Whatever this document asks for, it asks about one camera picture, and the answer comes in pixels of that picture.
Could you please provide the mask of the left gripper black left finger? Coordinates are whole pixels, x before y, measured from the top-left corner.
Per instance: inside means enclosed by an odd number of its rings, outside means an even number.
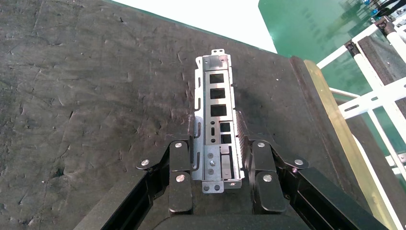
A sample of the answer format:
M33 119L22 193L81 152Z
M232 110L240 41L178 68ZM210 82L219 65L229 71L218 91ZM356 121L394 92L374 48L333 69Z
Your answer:
M135 171L113 186L75 229L135 230L164 194L170 215L191 214L193 135L193 115L170 125L163 142L147 147L135 161Z

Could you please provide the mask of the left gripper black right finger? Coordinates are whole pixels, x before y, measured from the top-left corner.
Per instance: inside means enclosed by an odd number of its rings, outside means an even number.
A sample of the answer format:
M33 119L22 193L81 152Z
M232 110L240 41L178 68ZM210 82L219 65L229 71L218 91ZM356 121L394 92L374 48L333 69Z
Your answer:
M251 131L237 112L237 130L259 230L383 230L385 226L318 169Z

